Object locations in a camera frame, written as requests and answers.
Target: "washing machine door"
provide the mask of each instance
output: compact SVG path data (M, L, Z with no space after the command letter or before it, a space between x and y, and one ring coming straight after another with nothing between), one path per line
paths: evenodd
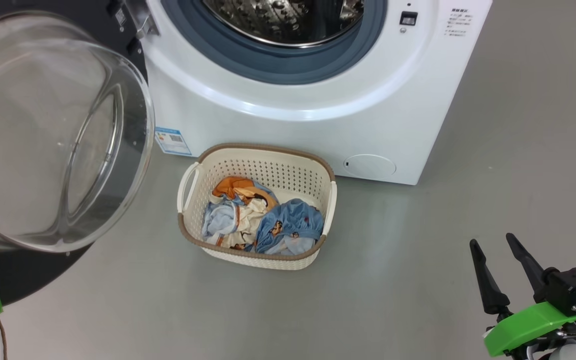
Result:
M16 266L0 271L0 285L36 290L118 221L146 173L153 130L123 2L0 0L0 267ZM25 278L11 280L17 272Z

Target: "orange cloth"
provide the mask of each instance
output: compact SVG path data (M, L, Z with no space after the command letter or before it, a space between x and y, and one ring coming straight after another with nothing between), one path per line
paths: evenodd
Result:
M261 198L267 204L266 210L270 210L278 205L277 201L269 193L255 187L253 180L245 177L230 176L221 180L212 191L214 196L220 197L226 195L230 200L239 196L245 205L248 205L252 199Z

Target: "blue sticker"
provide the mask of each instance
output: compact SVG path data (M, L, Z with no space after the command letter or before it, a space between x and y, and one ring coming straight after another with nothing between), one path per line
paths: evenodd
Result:
M193 155L179 130L155 127L155 139L164 153L188 156Z

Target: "gray floor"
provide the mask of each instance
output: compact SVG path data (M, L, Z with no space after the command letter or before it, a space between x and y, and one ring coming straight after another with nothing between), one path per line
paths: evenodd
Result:
M119 224L6 308L11 359L486 359L494 317L468 241L515 311L531 290L506 232L544 267L576 267L576 1L497 0L420 184L341 178L329 242L303 271L184 240L191 162L156 149Z

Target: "blue clothing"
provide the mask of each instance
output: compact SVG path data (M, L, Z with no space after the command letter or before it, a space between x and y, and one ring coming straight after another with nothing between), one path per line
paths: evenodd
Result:
M215 245L221 235L237 230L237 221L237 210L233 201L209 202L203 214L201 235L206 242Z
M312 237L284 236L278 244L265 251L266 254L299 255L311 250L315 245Z
M322 213L303 200L293 198L263 216L256 231L256 252L266 253L284 237L312 238L316 242L323 229Z

